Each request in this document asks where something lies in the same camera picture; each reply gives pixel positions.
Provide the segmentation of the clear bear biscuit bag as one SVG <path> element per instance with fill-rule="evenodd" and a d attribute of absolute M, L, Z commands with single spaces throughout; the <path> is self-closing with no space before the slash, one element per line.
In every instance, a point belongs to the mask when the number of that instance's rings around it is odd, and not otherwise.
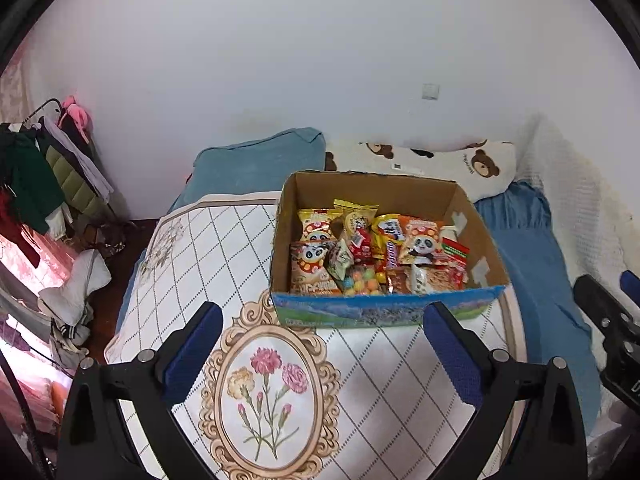
<path fill-rule="evenodd" d="M 411 267 L 410 290 L 415 295 L 429 295 L 435 292 L 455 292 L 461 290 L 462 278 L 450 266 Z"/>

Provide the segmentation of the red white snack packet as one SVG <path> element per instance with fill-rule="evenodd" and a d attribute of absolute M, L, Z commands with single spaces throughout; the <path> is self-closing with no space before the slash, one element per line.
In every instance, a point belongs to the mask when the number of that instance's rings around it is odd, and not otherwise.
<path fill-rule="evenodd" d="M 470 250 L 456 240 L 443 237 L 440 242 L 440 261 L 447 268 L 451 284 L 462 289 L 469 281 L 468 267 Z"/>

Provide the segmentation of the brown cake packet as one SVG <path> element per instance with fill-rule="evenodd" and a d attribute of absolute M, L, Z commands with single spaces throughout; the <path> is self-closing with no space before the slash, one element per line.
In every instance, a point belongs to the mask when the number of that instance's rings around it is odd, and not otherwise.
<path fill-rule="evenodd" d="M 410 295 L 411 270 L 406 266 L 398 266 L 386 270 L 387 292 L 390 295 Z"/>

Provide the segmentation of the orange panda snack bag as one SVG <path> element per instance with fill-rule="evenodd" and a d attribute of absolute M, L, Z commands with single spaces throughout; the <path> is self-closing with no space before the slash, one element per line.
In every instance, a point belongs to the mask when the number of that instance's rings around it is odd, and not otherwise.
<path fill-rule="evenodd" d="M 399 249 L 400 264 L 436 264 L 442 253 L 441 221 L 407 217 L 400 222 L 404 240 Z"/>
<path fill-rule="evenodd" d="M 291 245 L 290 292 L 298 296 L 340 296 L 341 289 L 326 270 L 324 260 L 333 249 L 332 240 L 296 242 Z"/>

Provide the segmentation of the colourful candy ball bag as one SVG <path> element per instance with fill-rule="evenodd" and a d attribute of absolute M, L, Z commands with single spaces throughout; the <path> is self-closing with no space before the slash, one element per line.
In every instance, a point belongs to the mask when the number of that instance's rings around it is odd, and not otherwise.
<path fill-rule="evenodd" d="M 345 296 L 378 296 L 383 293 L 374 266 L 351 266 L 341 286 Z"/>

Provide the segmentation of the Sedaap instant noodle packet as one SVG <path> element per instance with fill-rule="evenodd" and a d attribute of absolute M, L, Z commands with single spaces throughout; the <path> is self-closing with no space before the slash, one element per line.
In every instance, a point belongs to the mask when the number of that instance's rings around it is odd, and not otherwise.
<path fill-rule="evenodd" d="M 408 217 L 403 214 L 381 214 L 372 221 L 372 255 L 381 269 L 398 267 L 398 255 L 406 239 L 407 222 Z"/>

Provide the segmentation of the small red candy packet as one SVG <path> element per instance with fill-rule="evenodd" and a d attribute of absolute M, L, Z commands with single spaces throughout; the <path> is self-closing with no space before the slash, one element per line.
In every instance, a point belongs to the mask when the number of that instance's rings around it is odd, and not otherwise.
<path fill-rule="evenodd" d="M 370 263 L 373 260 L 370 231 L 367 228 L 358 228 L 352 232 L 348 248 L 354 263 Z"/>

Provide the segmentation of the small green white packet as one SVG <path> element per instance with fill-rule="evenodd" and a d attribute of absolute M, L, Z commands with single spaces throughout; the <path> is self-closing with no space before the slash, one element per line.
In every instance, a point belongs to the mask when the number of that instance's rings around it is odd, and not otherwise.
<path fill-rule="evenodd" d="M 354 256 L 346 240 L 341 238 L 329 252 L 328 258 L 326 259 L 326 270 L 328 270 L 332 278 L 342 282 L 354 263 Z"/>

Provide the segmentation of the yellow rice cracker bag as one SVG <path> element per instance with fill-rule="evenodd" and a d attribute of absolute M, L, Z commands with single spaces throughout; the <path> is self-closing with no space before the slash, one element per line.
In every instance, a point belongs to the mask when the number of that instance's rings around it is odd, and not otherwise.
<path fill-rule="evenodd" d="M 377 204 L 360 205 L 338 198 L 334 200 L 333 206 L 342 213 L 341 240 L 345 242 L 349 242 L 359 229 L 366 230 L 378 212 Z"/>

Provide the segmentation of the yellow panda snack bag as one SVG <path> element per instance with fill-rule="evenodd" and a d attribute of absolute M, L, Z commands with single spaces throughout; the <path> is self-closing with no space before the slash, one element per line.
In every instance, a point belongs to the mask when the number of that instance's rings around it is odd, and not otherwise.
<path fill-rule="evenodd" d="M 299 209 L 297 215 L 302 224 L 301 242 L 324 242 L 336 240 L 332 231 L 332 222 L 341 217 L 339 209 Z"/>

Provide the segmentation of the white wafer packet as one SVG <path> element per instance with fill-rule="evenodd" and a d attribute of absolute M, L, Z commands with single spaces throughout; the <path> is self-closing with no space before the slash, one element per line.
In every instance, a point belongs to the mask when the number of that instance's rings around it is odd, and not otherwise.
<path fill-rule="evenodd" d="M 450 226 L 442 226 L 440 228 L 439 234 L 442 240 L 444 240 L 445 238 L 447 240 L 452 240 L 453 242 L 456 242 L 458 240 L 458 228 L 453 224 L 450 224 Z"/>

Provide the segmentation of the white knitted blanket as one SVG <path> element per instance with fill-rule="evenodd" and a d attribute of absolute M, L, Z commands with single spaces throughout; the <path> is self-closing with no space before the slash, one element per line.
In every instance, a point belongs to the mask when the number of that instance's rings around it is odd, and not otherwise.
<path fill-rule="evenodd" d="M 639 307 L 620 289 L 620 276 L 639 272 L 639 221 L 597 166 L 538 114 L 516 176 L 546 196 L 570 281 L 591 275 L 638 318 Z"/>

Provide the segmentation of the white floral quilt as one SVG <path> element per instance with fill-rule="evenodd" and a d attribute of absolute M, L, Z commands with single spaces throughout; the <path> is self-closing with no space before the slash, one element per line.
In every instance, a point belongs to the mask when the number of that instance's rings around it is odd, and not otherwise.
<path fill-rule="evenodd" d="M 211 198 L 157 223 L 109 363 L 158 349 L 205 301 L 221 335 L 172 412 L 221 479 L 425 479 L 473 415 L 420 326 L 280 323 L 268 290 L 276 202 Z"/>

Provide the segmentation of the clothes rack with clothes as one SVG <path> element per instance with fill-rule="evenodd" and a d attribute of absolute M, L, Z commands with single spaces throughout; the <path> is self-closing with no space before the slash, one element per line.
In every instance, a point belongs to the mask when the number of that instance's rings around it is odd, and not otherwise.
<path fill-rule="evenodd" d="M 74 222 L 113 219 L 111 183 L 99 170 L 91 118 L 76 99 L 50 99 L 58 119 L 37 108 L 24 122 L 1 125 L 1 237 L 33 266 L 38 240 L 60 240 Z"/>

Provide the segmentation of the teal pillow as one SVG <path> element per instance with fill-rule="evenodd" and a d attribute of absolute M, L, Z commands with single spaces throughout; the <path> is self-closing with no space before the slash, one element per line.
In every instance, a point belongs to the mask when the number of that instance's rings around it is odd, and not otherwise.
<path fill-rule="evenodd" d="M 293 128 L 269 138 L 206 148 L 193 163 L 186 186 L 170 206 L 176 210 L 208 194 L 279 191 L 290 174 L 322 170 L 326 140 L 315 128 Z"/>

